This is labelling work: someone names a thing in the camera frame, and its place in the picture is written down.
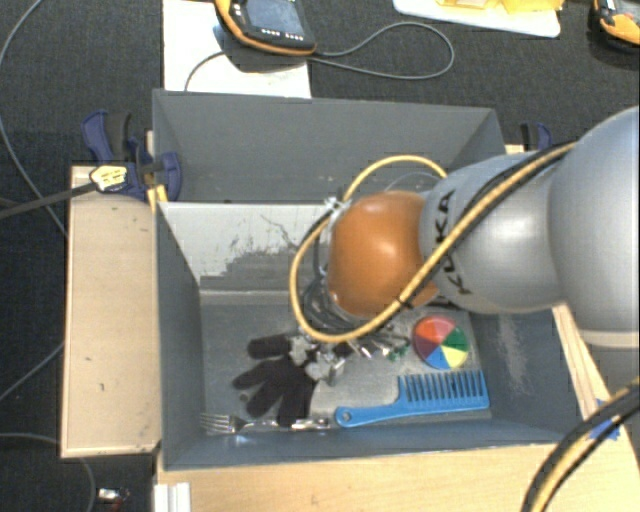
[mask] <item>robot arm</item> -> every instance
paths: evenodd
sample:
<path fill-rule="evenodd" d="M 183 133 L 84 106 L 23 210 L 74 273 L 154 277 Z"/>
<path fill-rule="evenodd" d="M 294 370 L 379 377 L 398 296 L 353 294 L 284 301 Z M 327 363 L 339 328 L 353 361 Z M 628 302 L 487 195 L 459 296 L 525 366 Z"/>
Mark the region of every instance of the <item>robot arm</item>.
<path fill-rule="evenodd" d="M 297 296 L 302 256 L 329 225 L 329 214 L 293 260 L 293 310 L 311 338 L 338 343 L 375 332 L 408 302 L 417 304 L 420 286 L 431 281 L 451 302 L 479 313 L 524 313 L 566 302 L 586 341 L 638 345 L 638 108 L 575 145 L 458 170 L 424 194 L 416 213 L 408 213 L 415 201 L 392 213 L 397 205 L 391 207 L 389 192 L 371 198 L 367 208 L 349 207 L 332 227 L 324 303 L 352 321 L 353 330 L 316 330 Z M 416 227 L 408 228 L 407 215 L 419 216 Z M 424 263 L 416 261 L 412 244 Z"/>
<path fill-rule="evenodd" d="M 456 171 L 428 194 L 420 246 L 431 253 L 471 198 L 526 155 Z M 638 345 L 638 108 L 587 133 L 514 192 L 433 279 L 458 306 L 522 313 L 566 302 L 585 340 Z"/>

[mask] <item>gray bin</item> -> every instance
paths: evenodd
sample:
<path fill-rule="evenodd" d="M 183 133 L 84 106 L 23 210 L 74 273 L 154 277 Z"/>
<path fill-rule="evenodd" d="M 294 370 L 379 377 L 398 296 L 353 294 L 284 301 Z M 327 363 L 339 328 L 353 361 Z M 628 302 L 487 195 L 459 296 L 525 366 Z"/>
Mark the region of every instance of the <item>gray bin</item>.
<path fill-rule="evenodd" d="M 579 420 L 544 312 L 470 317 L 491 399 L 486 414 L 206 435 L 202 412 L 246 417 L 230 382 L 256 363 L 248 341 L 295 327 L 288 264 L 325 197 L 390 153 L 421 153 L 451 170 L 504 147 L 487 109 L 164 91 L 154 95 L 154 137 L 156 154 L 178 152 L 185 176 L 180 202 L 157 214 L 166 470 L 549 443 Z"/>

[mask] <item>white paper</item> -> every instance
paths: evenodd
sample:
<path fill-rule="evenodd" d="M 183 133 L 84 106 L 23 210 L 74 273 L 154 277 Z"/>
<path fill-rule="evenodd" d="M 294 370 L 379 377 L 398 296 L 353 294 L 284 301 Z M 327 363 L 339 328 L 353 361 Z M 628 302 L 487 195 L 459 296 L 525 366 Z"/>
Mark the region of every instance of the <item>white paper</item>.
<path fill-rule="evenodd" d="M 220 51 L 213 34 L 217 23 L 211 2 L 163 0 L 164 88 L 184 90 L 191 70 Z M 311 98 L 307 66 L 275 73 L 242 73 L 222 56 L 202 66 L 189 91 Z"/>
<path fill-rule="evenodd" d="M 506 30 L 540 37 L 560 35 L 560 23 L 554 10 L 509 14 L 502 4 L 492 9 L 444 7 L 436 0 L 393 0 L 395 9 L 410 16 L 449 21 L 475 27 Z"/>

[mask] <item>gray robot arm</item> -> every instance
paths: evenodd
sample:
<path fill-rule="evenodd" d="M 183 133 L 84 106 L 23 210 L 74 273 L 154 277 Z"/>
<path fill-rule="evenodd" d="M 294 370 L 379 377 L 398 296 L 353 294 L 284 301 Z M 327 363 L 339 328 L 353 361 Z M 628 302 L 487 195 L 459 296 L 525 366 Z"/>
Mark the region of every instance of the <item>gray robot arm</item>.
<path fill-rule="evenodd" d="M 566 302 L 587 342 L 638 346 L 638 116 L 636 107 L 595 127 L 491 212 L 434 277 L 443 295 L 479 313 Z M 423 254 L 489 180 L 526 156 L 458 170 L 429 192 Z"/>

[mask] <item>blue comb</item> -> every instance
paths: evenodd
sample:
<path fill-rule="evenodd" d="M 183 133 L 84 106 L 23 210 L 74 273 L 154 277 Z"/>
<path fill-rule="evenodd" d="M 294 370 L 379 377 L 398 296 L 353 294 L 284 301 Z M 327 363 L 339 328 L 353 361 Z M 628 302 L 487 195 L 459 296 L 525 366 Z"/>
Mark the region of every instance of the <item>blue comb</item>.
<path fill-rule="evenodd" d="M 358 427 L 383 420 L 478 411 L 489 407 L 489 394 L 481 370 L 425 373 L 398 377 L 398 399 L 376 407 L 338 407 L 336 422 L 341 427 Z"/>

